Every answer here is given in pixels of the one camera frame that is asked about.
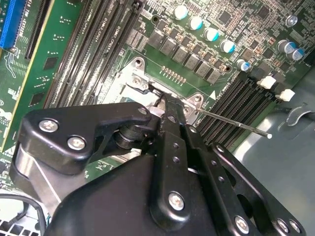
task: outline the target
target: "motherboard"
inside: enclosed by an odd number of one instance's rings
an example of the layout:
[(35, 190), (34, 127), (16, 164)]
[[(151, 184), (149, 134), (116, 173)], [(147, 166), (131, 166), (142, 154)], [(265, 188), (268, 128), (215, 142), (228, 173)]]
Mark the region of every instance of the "motherboard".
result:
[[(150, 110), (167, 92), (207, 145), (233, 150), (248, 133), (195, 108), (257, 126), (289, 101), (315, 61), (315, 2), (0, 0), (0, 35), (1, 179), (10, 188), (20, 121), (35, 109), (136, 101)], [(86, 176), (121, 162), (105, 163)]]

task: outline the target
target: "cable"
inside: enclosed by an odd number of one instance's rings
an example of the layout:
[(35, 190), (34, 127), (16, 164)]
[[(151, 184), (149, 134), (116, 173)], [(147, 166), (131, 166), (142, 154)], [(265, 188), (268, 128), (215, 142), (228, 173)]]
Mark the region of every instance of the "cable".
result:
[(9, 221), (9, 224), (13, 225), (19, 220), (21, 220), (24, 216), (26, 216), (26, 213), (28, 212), (30, 207), (30, 204), (23, 202), (23, 211), (21, 213), (18, 213), (17, 216), (15, 216), (12, 220)]
[(46, 230), (46, 218), (45, 218), (43, 209), (41, 208), (40, 204), (38, 204), (38, 202), (36, 202), (35, 200), (31, 198), (21, 196), (21, 195), (15, 195), (15, 194), (0, 194), (0, 199), (13, 199), (13, 200), (22, 201), (24, 203), (31, 205), (33, 208), (35, 208), (38, 215), (40, 235), (44, 236), (44, 232)]

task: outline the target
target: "gray metal panel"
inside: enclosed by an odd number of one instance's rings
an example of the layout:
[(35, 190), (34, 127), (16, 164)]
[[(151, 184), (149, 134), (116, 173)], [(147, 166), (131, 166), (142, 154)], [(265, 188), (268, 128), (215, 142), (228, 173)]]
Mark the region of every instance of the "gray metal panel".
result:
[[(296, 95), (283, 107), (308, 104), (315, 111), (315, 67), (294, 88)], [(272, 113), (259, 128), (268, 140), (251, 134), (234, 152), (251, 173), (315, 235), (315, 122), (285, 123), (287, 114)]]

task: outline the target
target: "white capacitor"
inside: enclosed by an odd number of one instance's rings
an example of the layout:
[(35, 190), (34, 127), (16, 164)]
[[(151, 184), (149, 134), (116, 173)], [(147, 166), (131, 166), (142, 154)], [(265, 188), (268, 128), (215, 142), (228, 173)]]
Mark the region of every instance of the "white capacitor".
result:
[(305, 56), (304, 50), (301, 48), (295, 49), (293, 53), (286, 55), (287, 58), (295, 61), (302, 59), (304, 56)]
[(220, 43), (220, 49), (224, 53), (233, 53), (235, 50), (235, 43), (228, 39), (224, 39)]
[(176, 20), (182, 20), (188, 15), (188, 9), (184, 5), (178, 5), (174, 8), (173, 15)]
[(206, 28), (203, 32), (203, 37), (210, 42), (216, 41), (219, 37), (219, 31), (214, 28)]
[(261, 79), (257, 82), (259, 86), (262, 86), (265, 89), (271, 89), (272, 85), (274, 85), (276, 79), (272, 76), (266, 76), (265, 78)]
[(188, 20), (188, 26), (191, 30), (198, 30), (202, 27), (202, 19), (199, 16), (193, 16)]
[(277, 45), (277, 49), (281, 53), (290, 54), (294, 52), (294, 50), (296, 49), (296, 45), (293, 42), (281, 40)]
[(236, 66), (239, 70), (241, 71), (248, 71), (251, 68), (251, 64), (249, 64), (248, 62), (244, 61), (243, 59), (239, 59), (236, 62)]

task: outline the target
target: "blue pcie slot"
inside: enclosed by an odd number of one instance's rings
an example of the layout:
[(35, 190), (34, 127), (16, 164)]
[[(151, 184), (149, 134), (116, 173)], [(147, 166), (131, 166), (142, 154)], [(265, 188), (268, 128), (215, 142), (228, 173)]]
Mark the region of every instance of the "blue pcie slot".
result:
[(11, 0), (0, 39), (0, 48), (12, 48), (19, 30), (26, 0)]

